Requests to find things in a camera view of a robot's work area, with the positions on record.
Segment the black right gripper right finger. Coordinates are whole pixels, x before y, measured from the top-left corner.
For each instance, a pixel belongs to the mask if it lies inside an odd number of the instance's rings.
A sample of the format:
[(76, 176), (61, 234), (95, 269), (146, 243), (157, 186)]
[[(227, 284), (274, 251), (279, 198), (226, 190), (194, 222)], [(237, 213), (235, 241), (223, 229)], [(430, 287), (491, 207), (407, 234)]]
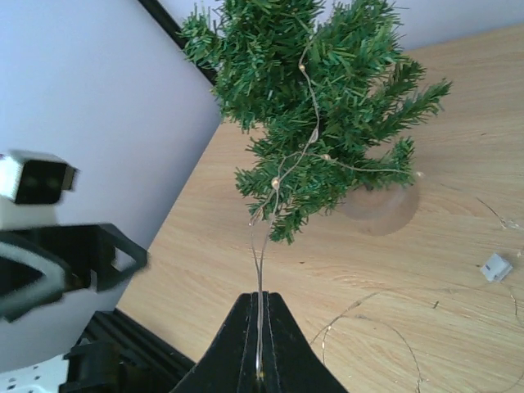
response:
[(263, 392), (345, 392), (320, 362), (286, 302), (277, 292), (262, 297), (258, 379)]

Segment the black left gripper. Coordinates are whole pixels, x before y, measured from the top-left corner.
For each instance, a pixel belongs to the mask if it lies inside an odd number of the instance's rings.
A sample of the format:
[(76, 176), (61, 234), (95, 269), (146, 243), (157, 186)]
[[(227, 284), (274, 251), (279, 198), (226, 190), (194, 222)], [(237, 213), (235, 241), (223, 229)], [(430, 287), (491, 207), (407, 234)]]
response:
[[(130, 262), (116, 266), (118, 252)], [(114, 224), (1, 231), (1, 314), (25, 315), (71, 291), (107, 291), (148, 265), (146, 249)]]

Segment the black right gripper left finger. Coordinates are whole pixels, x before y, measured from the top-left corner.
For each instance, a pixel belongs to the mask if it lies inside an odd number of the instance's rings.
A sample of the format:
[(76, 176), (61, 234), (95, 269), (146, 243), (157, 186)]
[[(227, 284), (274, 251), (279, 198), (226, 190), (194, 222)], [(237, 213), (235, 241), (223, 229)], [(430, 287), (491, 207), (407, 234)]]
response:
[(255, 376), (257, 312), (257, 294), (240, 295), (208, 350), (174, 392), (259, 392)]

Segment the wooden tree base disc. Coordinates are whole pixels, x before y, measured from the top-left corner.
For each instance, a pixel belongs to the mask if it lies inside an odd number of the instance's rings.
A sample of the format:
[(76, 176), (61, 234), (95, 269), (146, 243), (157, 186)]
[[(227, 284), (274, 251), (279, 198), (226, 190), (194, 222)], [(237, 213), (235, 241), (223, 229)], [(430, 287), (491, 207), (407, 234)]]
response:
[(359, 187), (346, 193), (337, 210), (348, 217), (360, 233), (386, 236), (405, 227), (415, 216), (420, 200), (419, 184), (368, 190)]

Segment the small green christmas tree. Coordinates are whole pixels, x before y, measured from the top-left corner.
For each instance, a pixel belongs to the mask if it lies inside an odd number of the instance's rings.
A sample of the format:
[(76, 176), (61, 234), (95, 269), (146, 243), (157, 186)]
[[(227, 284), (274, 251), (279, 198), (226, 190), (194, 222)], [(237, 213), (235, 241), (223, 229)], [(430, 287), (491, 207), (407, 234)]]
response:
[(426, 69), (400, 45), (389, 1), (226, 1), (182, 23), (184, 52), (213, 70), (222, 116), (243, 132), (251, 169), (236, 173), (249, 211), (293, 242), (310, 216), (350, 190), (413, 182), (404, 131), (439, 113), (451, 82), (426, 85)]

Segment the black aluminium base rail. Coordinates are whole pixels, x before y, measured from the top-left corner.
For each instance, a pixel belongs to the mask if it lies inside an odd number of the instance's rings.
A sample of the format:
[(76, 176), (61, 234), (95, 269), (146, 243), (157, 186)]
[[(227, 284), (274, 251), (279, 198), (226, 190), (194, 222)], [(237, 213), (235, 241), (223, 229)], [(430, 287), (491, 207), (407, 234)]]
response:
[(126, 382), (137, 381), (136, 392), (170, 392), (195, 362), (119, 309), (97, 311), (79, 344), (110, 342), (119, 352)]

